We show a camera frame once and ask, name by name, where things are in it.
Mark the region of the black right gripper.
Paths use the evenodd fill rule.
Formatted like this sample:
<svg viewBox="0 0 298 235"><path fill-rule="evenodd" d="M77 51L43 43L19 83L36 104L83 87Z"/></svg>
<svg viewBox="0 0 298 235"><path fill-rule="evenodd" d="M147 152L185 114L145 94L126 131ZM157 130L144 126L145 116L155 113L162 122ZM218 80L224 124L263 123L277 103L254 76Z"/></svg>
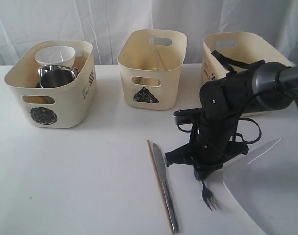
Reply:
<svg viewBox="0 0 298 235"><path fill-rule="evenodd" d="M195 179L203 181L216 171L215 168L248 153L246 143L231 141L230 137L230 132L191 132L187 144L165 153L166 166L195 166Z"/></svg>

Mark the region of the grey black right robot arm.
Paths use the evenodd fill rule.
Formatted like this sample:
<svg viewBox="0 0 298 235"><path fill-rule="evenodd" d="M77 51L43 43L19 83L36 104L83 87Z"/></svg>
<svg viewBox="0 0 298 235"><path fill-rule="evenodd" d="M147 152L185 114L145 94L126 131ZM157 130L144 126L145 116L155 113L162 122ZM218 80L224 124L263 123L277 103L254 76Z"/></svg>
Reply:
<svg viewBox="0 0 298 235"><path fill-rule="evenodd" d="M259 61L242 72L206 82L199 108L174 112L177 127L189 124L189 142L165 154L166 165L191 165L197 180L206 179L224 163L248 153L249 141L236 141L243 114L282 110L295 103L298 110L298 66Z"/></svg>

